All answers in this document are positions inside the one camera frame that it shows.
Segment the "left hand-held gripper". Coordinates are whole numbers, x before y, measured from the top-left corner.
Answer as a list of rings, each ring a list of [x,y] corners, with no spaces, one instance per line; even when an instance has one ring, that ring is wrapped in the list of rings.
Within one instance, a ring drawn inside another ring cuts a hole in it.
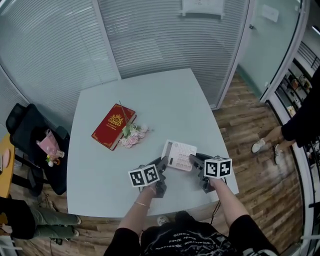
[[[141,166],[128,172],[133,188],[144,188],[155,185],[155,197],[163,198],[167,190],[166,177],[163,172],[168,166],[168,157],[158,157],[151,161],[149,165]]]

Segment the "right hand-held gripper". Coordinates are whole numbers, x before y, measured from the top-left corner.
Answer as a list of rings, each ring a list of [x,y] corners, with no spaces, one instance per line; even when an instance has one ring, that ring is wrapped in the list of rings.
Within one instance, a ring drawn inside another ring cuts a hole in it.
[[[215,189],[211,186],[210,179],[223,179],[232,174],[232,159],[220,156],[211,156],[203,153],[189,155],[189,161],[198,170],[200,179],[199,185],[208,194]]]

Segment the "white calculator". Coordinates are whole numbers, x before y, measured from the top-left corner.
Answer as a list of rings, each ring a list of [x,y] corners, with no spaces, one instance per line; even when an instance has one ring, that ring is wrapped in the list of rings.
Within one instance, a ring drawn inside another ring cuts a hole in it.
[[[167,157],[168,167],[190,172],[193,164],[190,162],[189,156],[195,156],[196,153],[197,147],[168,139],[164,144],[161,158]]]

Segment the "person's left forearm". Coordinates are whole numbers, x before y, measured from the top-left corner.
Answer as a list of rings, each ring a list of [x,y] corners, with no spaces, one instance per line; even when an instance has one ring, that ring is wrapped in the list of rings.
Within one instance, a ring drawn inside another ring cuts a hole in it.
[[[155,185],[146,186],[134,201],[133,205],[121,220],[118,229],[128,229],[140,235],[150,208],[156,196]]]

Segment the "person's right forearm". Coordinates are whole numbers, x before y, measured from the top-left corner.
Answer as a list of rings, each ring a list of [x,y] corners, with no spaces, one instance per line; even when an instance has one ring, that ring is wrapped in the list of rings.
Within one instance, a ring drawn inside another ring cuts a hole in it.
[[[249,215],[245,206],[238,200],[222,179],[211,178],[210,185],[214,187],[217,193],[226,224],[229,228],[239,217]]]

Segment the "pink artificial flower bunch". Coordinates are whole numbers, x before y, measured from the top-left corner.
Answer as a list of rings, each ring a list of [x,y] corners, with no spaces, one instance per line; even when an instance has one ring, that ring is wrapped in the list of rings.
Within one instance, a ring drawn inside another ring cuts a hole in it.
[[[124,118],[125,118],[125,126],[122,129],[122,138],[119,140],[119,144],[121,144],[123,147],[129,149],[133,147],[134,145],[138,144],[148,132],[152,132],[153,129],[150,129],[147,125],[137,125],[129,120],[127,117],[127,114],[125,112],[125,109],[119,101],[120,107],[122,109]]]

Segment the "red hardcover book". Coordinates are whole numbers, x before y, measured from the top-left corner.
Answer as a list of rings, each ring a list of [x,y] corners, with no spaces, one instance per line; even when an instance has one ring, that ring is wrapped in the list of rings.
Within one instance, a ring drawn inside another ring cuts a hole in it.
[[[113,151],[123,135],[127,122],[133,122],[137,117],[134,110],[116,103],[95,129],[91,137]]]

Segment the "white square table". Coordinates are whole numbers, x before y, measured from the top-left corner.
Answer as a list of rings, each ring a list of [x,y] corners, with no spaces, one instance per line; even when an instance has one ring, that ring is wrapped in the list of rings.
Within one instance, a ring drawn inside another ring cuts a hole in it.
[[[133,146],[109,150],[92,134],[116,103],[136,112],[149,132]],[[73,118],[67,158],[67,210],[71,214],[122,218],[140,191],[129,171],[162,155],[167,140],[209,156],[228,157],[208,101],[190,69],[131,77],[85,89]]]

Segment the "person's black printed shirt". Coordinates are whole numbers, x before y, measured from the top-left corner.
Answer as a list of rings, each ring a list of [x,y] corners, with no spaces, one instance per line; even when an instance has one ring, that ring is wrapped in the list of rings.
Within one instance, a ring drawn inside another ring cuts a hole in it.
[[[249,215],[238,217],[227,236],[196,221],[186,211],[174,222],[152,226],[137,235],[119,228],[103,256],[279,256]]]

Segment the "pink bag on chair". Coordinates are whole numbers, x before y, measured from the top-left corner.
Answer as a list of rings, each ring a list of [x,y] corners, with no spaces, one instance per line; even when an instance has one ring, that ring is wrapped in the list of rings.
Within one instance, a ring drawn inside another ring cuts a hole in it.
[[[50,129],[45,131],[45,138],[42,141],[36,140],[36,144],[51,157],[56,156],[60,149],[58,142]]]

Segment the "black office chair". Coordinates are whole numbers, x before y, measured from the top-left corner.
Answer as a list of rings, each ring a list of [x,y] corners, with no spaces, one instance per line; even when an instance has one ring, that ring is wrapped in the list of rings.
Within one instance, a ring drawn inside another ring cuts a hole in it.
[[[70,144],[70,135],[62,126],[52,126],[49,121],[38,111],[34,104],[27,107],[17,103],[11,110],[5,122],[9,132],[9,141],[17,149],[27,155],[28,159],[14,155],[15,159],[29,167],[27,178],[13,174],[11,182],[27,188],[37,197],[43,190],[43,185],[48,184],[57,195],[67,191],[67,163]],[[50,167],[46,161],[47,154],[36,144],[45,137],[45,132],[50,130],[64,157],[59,165]]]

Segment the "black metal shelf rack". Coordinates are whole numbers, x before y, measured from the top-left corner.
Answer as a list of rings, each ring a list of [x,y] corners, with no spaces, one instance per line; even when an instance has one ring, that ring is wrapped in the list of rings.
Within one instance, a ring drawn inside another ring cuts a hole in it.
[[[267,100],[282,125],[301,107],[318,67],[320,57],[302,42],[279,86]],[[298,244],[291,246],[286,254],[316,256],[320,253],[320,136],[303,147],[294,144],[290,150],[302,191],[303,232]]]

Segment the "round wooden side table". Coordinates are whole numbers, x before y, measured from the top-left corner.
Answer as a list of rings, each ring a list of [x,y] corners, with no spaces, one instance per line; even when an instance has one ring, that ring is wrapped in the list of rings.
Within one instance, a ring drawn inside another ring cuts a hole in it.
[[[0,142],[0,153],[3,153],[5,149],[10,150],[10,162],[7,168],[0,171],[0,197],[2,198],[9,196],[15,165],[15,146],[10,141],[9,133]]]

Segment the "pink oval plate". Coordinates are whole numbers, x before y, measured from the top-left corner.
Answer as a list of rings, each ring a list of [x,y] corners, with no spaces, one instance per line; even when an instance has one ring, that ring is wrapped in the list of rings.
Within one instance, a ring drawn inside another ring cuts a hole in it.
[[[8,148],[4,152],[0,153],[0,172],[9,166],[11,158],[11,152]]]

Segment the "white paper on glass door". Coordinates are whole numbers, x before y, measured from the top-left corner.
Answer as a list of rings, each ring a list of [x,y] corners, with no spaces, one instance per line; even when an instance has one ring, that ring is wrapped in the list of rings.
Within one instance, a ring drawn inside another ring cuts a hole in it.
[[[276,23],[279,17],[279,11],[276,8],[270,7],[266,4],[262,6],[262,16]]]

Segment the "white wall board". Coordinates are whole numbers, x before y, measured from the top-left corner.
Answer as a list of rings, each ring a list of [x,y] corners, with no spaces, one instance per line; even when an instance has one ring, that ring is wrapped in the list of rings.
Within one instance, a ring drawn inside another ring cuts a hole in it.
[[[186,14],[206,14],[225,16],[225,0],[181,0],[182,9],[179,11],[182,16]]]

